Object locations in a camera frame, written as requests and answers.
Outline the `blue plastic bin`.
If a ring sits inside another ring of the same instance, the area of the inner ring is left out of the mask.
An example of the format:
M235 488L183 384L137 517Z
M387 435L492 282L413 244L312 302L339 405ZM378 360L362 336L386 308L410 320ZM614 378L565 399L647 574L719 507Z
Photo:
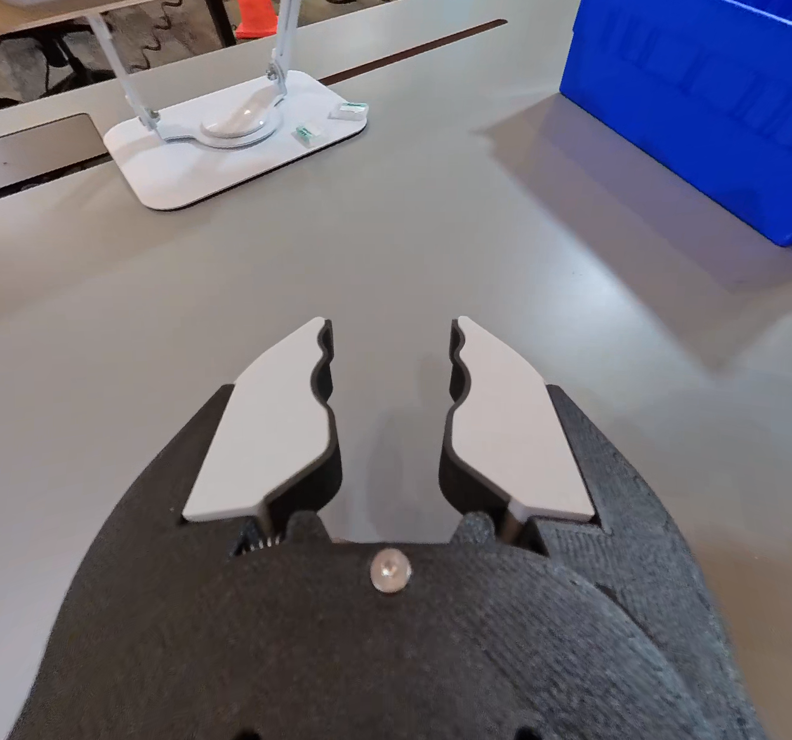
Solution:
M790 247L791 0L580 0L560 93Z

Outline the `orange traffic cone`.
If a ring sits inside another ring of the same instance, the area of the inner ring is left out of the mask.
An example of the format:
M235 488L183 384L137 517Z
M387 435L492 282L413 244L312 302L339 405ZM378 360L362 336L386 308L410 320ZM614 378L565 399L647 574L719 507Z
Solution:
M255 40L274 35L278 16L272 0L237 0L241 21L235 29L239 40Z

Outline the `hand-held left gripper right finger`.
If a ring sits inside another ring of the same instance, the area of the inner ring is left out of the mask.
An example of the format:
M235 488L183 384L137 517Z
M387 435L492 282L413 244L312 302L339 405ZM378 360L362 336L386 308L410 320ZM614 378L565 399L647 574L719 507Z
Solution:
M527 359L470 317L452 320L439 485L514 543L537 519L589 524L596 509L550 395Z

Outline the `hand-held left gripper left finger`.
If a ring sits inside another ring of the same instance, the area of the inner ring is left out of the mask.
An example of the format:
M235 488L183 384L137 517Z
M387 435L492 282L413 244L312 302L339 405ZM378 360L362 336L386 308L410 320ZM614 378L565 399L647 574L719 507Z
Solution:
M185 521L252 517L263 535L284 535L292 514L317 513L339 492L332 357L332 322L315 317L242 372L184 505Z

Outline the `grey desk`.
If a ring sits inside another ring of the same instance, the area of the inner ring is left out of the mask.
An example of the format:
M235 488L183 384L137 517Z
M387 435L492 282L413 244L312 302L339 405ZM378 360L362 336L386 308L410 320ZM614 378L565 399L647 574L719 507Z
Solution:
M790 250L558 92L576 0L402 0L303 26L370 107L172 214L113 162L2 198L2 738L132 481L222 384L332 320L335 537L446 540L451 321L559 385L656 492L790 738Z

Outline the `white metal document stand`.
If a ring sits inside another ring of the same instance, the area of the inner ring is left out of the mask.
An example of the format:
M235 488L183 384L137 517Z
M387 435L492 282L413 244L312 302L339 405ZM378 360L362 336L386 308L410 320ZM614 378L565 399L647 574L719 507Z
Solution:
M2 0L17 6L59 0ZM181 210L318 151L368 124L368 108L292 69L302 0L280 0L274 47L261 75L168 107L144 99L104 13L85 16L132 109L103 141L137 199Z

